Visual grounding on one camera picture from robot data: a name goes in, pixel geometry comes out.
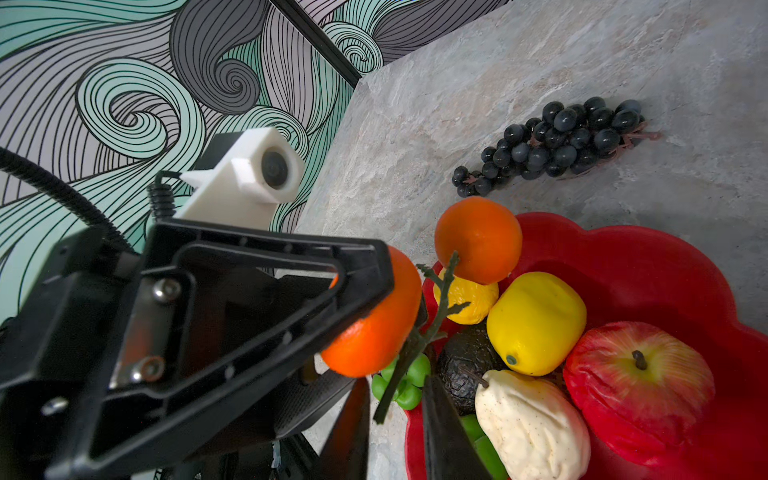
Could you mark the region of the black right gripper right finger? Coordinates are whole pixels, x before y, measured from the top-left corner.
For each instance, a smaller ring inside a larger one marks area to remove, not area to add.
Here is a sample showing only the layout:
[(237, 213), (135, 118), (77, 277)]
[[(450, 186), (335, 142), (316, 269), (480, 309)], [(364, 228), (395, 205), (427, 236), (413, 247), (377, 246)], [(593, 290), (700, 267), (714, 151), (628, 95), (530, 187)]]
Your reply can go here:
[(422, 410), (427, 478), (491, 479), (448, 394), (435, 376), (425, 380)]

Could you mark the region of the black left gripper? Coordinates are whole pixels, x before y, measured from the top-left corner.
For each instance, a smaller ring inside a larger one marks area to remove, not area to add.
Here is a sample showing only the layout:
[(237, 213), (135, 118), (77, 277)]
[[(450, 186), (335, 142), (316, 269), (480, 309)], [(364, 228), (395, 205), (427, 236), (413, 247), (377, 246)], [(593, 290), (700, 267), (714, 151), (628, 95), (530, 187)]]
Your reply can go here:
[(394, 287), (379, 240), (156, 225), (56, 245), (1, 334), (1, 475), (127, 477), (312, 427), (354, 379), (301, 368)]

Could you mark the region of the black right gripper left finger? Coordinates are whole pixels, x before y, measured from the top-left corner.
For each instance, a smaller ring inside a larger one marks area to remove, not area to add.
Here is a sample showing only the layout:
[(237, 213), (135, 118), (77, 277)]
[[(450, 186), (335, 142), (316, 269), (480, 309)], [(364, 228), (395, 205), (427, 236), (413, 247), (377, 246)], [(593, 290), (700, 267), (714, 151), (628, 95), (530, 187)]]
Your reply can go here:
[(370, 387), (358, 378), (314, 464), (315, 479), (367, 478), (370, 416)]

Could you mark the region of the green lime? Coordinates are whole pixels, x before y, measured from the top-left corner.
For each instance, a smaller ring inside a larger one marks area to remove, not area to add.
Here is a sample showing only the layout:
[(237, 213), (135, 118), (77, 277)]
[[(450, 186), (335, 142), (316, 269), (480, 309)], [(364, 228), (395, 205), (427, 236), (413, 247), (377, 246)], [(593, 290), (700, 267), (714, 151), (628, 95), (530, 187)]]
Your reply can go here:
[(464, 415), (460, 417), (460, 421), (475, 452), (491, 477), (495, 480), (508, 479), (506, 469), (490, 439), (481, 428), (477, 417), (474, 414)]

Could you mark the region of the dark brown passion fruit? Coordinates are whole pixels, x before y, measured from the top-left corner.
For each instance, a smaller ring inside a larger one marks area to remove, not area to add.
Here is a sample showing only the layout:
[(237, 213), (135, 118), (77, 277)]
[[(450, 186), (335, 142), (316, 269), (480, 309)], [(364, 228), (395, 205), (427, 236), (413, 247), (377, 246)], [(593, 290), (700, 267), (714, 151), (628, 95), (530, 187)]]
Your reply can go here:
[[(386, 387), (394, 374), (397, 360), (394, 360), (384, 370), (372, 376), (371, 389), (374, 398), (382, 399)], [(422, 399), (422, 388), (425, 380), (432, 373), (430, 359), (421, 353), (409, 366), (396, 387), (393, 401), (404, 411), (416, 408)]]

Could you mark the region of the beige garlic bulb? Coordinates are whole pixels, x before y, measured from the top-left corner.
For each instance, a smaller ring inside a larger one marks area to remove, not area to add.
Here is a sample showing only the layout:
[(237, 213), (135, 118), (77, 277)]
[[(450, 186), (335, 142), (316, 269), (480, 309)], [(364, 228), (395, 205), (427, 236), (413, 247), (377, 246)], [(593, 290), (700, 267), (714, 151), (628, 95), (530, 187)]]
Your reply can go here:
[(475, 413), (511, 479), (580, 479), (587, 473), (587, 426), (551, 382), (489, 370), (475, 394)]

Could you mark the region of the dark avocado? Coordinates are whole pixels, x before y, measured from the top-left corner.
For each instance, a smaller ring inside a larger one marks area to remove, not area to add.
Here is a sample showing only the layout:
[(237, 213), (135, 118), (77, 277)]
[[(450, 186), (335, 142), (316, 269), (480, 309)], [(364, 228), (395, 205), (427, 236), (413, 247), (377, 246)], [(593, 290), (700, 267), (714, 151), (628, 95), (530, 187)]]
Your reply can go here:
[(437, 375), (460, 416), (475, 412), (477, 377), (506, 365), (493, 348), (485, 323), (465, 326), (452, 335), (437, 360)]

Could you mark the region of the orange cherry tomato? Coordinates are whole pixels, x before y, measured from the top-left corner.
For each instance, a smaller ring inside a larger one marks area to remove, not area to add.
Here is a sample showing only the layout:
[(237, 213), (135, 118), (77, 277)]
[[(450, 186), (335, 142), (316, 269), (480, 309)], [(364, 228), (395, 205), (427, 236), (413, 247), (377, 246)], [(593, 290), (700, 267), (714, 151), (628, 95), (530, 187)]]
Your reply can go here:
[(437, 221), (434, 246), (447, 266), (453, 254), (459, 262), (454, 274), (481, 285), (500, 282), (516, 268), (523, 232), (505, 206), (483, 197), (470, 197), (450, 206)]
[(350, 378), (373, 375), (399, 354), (414, 327), (421, 304), (420, 275), (412, 261), (390, 247), (394, 289), (321, 353), (330, 370)]

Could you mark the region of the large yellow lemon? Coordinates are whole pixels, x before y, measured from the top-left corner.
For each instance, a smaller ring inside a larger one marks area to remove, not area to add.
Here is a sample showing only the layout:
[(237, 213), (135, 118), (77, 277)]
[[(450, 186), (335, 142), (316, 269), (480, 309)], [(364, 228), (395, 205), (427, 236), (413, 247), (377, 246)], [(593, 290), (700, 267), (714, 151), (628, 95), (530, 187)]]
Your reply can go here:
[(495, 352), (511, 370), (540, 377), (559, 367), (578, 342), (587, 308), (563, 280), (545, 272), (516, 278), (487, 316)]

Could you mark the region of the small wrinkled yellow fruit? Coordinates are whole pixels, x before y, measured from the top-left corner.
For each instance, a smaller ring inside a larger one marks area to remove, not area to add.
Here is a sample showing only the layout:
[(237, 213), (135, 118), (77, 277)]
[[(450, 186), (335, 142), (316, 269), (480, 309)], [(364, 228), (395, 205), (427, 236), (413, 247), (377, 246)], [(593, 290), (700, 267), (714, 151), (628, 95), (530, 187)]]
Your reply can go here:
[(449, 305), (468, 303), (448, 320), (459, 325), (477, 325), (483, 322), (500, 296), (497, 283), (481, 285), (456, 276), (450, 286)]

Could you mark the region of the red apple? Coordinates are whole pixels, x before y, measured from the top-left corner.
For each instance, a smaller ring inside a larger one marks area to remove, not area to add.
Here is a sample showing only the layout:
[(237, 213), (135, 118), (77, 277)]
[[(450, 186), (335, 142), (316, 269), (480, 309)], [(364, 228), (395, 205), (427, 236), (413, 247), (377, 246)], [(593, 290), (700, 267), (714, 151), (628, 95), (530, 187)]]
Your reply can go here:
[(595, 436), (639, 465), (656, 464), (681, 449), (716, 394), (702, 355), (643, 322), (589, 330), (570, 352), (563, 374)]

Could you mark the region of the red flower-shaped fruit bowl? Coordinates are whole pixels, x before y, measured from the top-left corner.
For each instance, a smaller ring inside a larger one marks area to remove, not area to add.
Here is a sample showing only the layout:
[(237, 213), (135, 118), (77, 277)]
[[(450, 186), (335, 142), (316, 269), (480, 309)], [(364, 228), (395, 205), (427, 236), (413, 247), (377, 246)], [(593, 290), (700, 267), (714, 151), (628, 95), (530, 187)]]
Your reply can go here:
[(766, 337), (742, 325), (732, 292), (701, 252), (669, 234), (635, 226), (586, 231), (549, 213), (518, 219), (518, 274), (545, 271), (582, 297), (587, 323), (644, 320), (700, 352), (715, 376), (711, 411), (692, 442), (643, 467), (592, 444), (589, 479), (763, 479), (767, 475)]

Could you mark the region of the dark purple grape bunch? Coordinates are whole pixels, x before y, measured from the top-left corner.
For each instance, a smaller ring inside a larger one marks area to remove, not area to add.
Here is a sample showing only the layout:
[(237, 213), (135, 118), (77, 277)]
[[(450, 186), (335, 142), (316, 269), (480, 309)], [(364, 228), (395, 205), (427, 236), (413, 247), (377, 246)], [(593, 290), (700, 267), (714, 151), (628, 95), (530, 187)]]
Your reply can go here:
[(458, 196), (467, 198), (485, 197), (517, 177), (576, 178), (644, 141), (663, 137), (647, 126), (635, 99), (616, 107), (601, 96), (569, 105), (550, 101), (539, 117), (508, 125), (496, 144), (483, 148), (478, 169), (456, 167), (451, 182)]

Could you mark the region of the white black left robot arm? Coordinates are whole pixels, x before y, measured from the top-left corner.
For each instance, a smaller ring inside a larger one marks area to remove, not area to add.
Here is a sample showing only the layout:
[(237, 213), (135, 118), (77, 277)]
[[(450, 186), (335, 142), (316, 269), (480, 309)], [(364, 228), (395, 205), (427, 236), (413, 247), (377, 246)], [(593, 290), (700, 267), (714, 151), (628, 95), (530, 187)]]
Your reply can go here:
[(170, 219), (50, 251), (1, 334), (1, 475), (123, 479), (299, 433), (350, 388), (301, 368), (394, 287), (379, 240)]

